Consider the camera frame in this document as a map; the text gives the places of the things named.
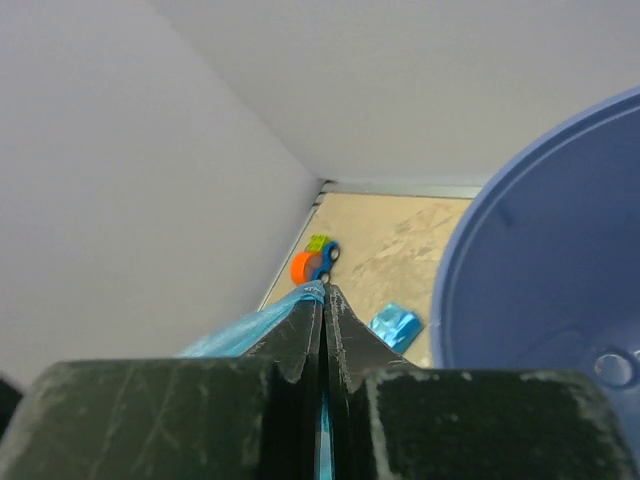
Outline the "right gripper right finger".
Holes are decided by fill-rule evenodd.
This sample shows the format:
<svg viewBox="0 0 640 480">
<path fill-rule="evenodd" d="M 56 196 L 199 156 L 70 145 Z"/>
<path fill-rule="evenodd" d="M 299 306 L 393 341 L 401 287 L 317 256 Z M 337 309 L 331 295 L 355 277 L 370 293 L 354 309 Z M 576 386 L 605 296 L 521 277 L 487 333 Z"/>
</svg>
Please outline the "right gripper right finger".
<svg viewBox="0 0 640 480">
<path fill-rule="evenodd" d="M 331 479 L 635 479 L 605 396 L 571 370 L 422 369 L 325 295 Z"/>
</svg>

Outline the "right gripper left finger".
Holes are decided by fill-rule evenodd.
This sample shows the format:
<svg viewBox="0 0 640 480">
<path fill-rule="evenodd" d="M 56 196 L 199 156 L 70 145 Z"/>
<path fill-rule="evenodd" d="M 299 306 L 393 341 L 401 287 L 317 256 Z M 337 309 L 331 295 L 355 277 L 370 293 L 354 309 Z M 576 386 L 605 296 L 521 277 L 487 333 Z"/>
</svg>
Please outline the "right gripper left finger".
<svg viewBox="0 0 640 480">
<path fill-rule="evenodd" d="M 1 443 L 5 479 L 311 479 L 323 307 L 238 357 L 58 363 Z"/>
</svg>

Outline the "single blue trash bag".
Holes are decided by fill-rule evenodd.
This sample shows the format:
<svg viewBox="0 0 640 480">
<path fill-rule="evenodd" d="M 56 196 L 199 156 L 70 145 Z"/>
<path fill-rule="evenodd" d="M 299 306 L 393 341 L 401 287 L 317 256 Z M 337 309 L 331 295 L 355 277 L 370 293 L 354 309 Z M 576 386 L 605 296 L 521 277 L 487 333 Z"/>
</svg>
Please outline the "single blue trash bag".
<svg viewBox="0 0 640 480">
<path fill-rule="evenodd" d="M 326 286 L 314 280 L 276 303 L 203 336 L 179 353 L 181 358 L 264 357 L 284 381 L 274 399 L 271 433 L 289 432 L 272 445 L 310 449 L 300 459 L 313 464 L 314 479 L 334 477 L 331 426 L 324 360 L 323 312 Z"/>
</svg>

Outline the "blue trash bag roll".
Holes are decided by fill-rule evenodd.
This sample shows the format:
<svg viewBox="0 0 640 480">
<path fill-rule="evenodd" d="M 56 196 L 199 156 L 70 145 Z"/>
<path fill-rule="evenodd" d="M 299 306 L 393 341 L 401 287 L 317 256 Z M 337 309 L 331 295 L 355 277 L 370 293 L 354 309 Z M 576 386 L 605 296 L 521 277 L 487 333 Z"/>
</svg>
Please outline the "blue trash bag roll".
<svg viewBox="0 0 640 480">
<path fill-rule="evenodd" d="M 368 328 L 391 350 L 404 354 L 424 325 L 415 312 L 390 302 L 371 319 Z"/>
</svg>

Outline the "blue plastic trash bin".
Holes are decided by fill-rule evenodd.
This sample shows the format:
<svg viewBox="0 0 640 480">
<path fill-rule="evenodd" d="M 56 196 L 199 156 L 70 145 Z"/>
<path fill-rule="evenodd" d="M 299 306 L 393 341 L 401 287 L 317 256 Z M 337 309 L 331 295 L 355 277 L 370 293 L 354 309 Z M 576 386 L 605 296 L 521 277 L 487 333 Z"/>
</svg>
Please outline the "blue plastic trash bin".
<svg viewBox="0 0 640 480">
<path fill-rule="evenodd" d="M 577 369 L 639 412 L 639 93 L 562 123 L 472 201 L 441 260 L 434 364 Z"/>
</svg>

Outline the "orange blue toy car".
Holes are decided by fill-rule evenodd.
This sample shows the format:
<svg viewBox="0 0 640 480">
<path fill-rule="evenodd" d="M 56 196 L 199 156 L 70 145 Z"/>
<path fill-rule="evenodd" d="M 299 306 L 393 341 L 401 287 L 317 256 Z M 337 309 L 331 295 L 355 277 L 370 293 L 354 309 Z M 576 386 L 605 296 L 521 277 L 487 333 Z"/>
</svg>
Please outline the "orange blue toy car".
<svg viewBox="0 0 640 480">
<path fill-rule="evenodd" d="M 331 281 L 331 272 L 341 256 L 341 246 L 324 234 L 311 236 L 306 248 L 297 253 L 290 265 L 290 277 L 295 285 L 319 280 Z"/>
</svg>

